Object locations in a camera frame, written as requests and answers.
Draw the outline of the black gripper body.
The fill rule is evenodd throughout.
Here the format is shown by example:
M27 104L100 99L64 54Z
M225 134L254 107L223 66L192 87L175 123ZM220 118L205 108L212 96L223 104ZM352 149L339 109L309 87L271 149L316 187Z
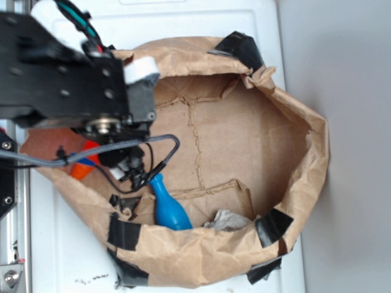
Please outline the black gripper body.
M134 180L145 177L144 151L139 146L131 146L99 154L100 163L107 167L116 180Z

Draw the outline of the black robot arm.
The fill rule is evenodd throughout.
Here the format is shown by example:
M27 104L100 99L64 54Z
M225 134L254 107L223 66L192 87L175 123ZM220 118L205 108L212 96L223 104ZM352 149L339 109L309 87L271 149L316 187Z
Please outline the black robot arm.
M105 166L147 182L156 169L145 171L140 145L152 141L155 60L115 58L87 13L70 1L55 5L85 35L81 51L33 16L1 12L1 118L27 129L71 128L99 144Z

